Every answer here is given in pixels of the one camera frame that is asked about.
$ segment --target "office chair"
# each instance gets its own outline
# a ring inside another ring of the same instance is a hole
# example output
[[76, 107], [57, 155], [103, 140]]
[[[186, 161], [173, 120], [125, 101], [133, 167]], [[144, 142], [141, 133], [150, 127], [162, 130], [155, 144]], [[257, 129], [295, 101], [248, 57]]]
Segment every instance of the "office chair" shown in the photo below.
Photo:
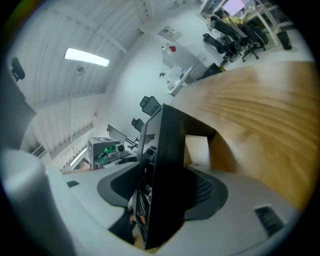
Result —
[[156, 100], [155, 97], [147, 97], [144, 96], [142, 101], [140, 102], [140, 107], [142, 108], [142, 112], [146, 113], [150, 117], [160, 108], [160, 103]]
[[144, 126], [144, 122], [139, 118], [139, 119], [132, 119], [131, 125], [141, 133], [142, 126]]
[[226, 61], [229, 58], [230, 62], [233, 62], [232, 58], [235, 55], [241, 55], [240, 51], [237, 50], [237, 48], [235, 47], [235, 43], [233, 41], [226, 41], [226, 42], [222, 43], [222, 42], [215, 40], [208, 33], [203, 35], [203, 41], [205, 43], [215, 47], [215, 49], [217, 50], [217, 52], [219, 54], [225, 53], [225, 56], [223, 56], [223, 59]]
[[242, 25], [240, 29], [248, 36], [248, 39], [244, 42], [244, 47], [246, 47], [247, 50], [244, 51], [242, 61], [245, 62], [245, 57], [251, 53], [258, 60], [259, 57], [256, 54], [256, 50], [263, 49], [265, 51], [265, 45], [268, 42], [268, 38], [264, 35], [262, 31], [262, 34], [260, 33], [260, 31], [258, 31], [258, 27]]
[[216, 29], [216, 30], [220, 31], [221, 33], [225, 34], [226, 36], [230, 37], [234, 42], [234, 46], [238, 49], [238, 51], [241, 51], [242, 50], [242, 46], [241, 46], [242, 39], [246, 38], [247, 35], [243, 34], [243, 36], [241, 36], [231, 26], [224, 23], [222, 20], [220, 20], [216, 16], [212, 16], [210, 19], [211, 19], [210, 27], [213, 29]]

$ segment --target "computer monitor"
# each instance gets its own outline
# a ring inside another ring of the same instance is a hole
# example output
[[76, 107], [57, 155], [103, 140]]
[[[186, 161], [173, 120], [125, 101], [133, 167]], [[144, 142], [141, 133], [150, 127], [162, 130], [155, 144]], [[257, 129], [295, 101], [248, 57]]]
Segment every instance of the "computer monitor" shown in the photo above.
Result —
[[109, 137], [115, 141], [119, 141], [120, 144], [124, 144], [127, 136], [122, 132], [118, 131], [116, 128], [112, 127], [108, 124], [108, 128], [106, 129], [109, 132]]
[[135, 219], [146, 250], [160, 247], [185, 221], [186, 134], [213, 138], [215, 132], [168, 105], [142, 127], [137, 160], [143, 179], [137, 190]]
[[242, 0], [228, 0], [222, 7], [230, 16], [235, 16], [246, 4]]

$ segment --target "light fixture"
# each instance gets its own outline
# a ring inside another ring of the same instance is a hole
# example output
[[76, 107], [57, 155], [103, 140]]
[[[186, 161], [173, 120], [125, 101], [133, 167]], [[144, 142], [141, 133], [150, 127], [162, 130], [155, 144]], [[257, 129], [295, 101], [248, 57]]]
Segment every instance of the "light fixture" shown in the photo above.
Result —
[[69, 164], [70, 167], [75, 164], [75, 162], [88, 150], [87, 147], [85, 147], [76, 157], [73, 159], [73, 161]]
[[89, 62], [93, 64], [98, 64], [104, 67], [107, 67], [110, 63], [110, 60], [106, 58], [99, 57], [97, 55], [82, 51], [76, 50], [72, 48], [68, 48], [64, 55], [66, 60], [74, 60], [74, 61], [81, 61], [81, 62]]

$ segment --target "cable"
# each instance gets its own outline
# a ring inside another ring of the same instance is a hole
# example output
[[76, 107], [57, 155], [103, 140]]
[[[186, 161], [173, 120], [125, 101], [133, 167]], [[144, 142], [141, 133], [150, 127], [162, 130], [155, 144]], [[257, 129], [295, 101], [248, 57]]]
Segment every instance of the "cable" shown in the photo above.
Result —
[[69, 98], [69, 103], [68, 103], [68, 128], [69, 128], [69, 137], [70, 137], [70, 141], [71, 141], [72, 150], [73, 150], [73, 153], [76, 153], [76, 155], [77, 155], [78, 148], [74, 147], [74, 142], [72, 140], [72, 134], [71, 134], [71, 99], [72, 99], [72, 95], [74, 93], [74, 89], [76, 86], [76, 81], [77, 81], [77, 74], [75, 74], [74, 79], [73, 79], [73, 85], [71, 88], [71, 93], [70, 93], [70, 98]]

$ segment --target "wooden desk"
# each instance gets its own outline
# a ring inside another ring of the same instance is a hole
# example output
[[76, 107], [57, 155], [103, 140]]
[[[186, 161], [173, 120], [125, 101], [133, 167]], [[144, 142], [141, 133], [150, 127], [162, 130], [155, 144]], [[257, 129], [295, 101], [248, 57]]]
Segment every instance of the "wooden desk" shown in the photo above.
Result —
[[171, 105], [219, 132], [212, 169], [256, 178], [302, 211], [319, 173], [318, 87], [313, 63], [269, 62], [187, 85]]

